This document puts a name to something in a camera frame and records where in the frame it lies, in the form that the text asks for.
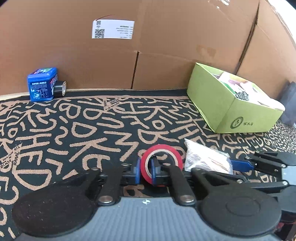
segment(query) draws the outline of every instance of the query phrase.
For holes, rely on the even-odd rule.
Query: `light green open box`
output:
[[[269,131],[282,111],[240,100],[214,75],[224,71],[196,63],[190,77],[187,94],[207,125],[215,133],[248,133]],[[245,79],[230,74],[235,81]],[[265,94],[253,83],[256,91]]]

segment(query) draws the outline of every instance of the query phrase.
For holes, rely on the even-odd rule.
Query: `metal screw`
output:
[[[193,202],[194,201],[194,197],[193,196],[191,196],[191,195],[182,195],[181,197],[180,197],[180,200],[182,201],[182,202]]]
[[[111,196],[101,196],[99,197],[99,202],[101,203],[111,203],[113,198]]]

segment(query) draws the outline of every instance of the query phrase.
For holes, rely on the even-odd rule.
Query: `black carpet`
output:
[[[91,91],[32,103],[0,102],[0,239],[18,235],[11,208],[33,190],[92,167],[131,163],[155,144],[175,147],[185,160],[184,138],[243,158],[255,150],[296,152],[296,131],[278,122],[268,133],[214,134],[186,90]],[[253,182],[274,182],[256,171]],[[166,189],[128,186],[126,196],[163,196]]]

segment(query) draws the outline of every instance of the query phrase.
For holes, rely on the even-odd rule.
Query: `black tape roll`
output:
[[[54,97],[64,97],[67,89],[67,82],[66,81],[57,81],[54,85]]]

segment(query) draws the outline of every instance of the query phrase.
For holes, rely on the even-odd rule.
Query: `barcode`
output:
[[[103,39],[105,37],[105,30],[104,29],[95,29],[94,31],[94,38],[95,39]]]

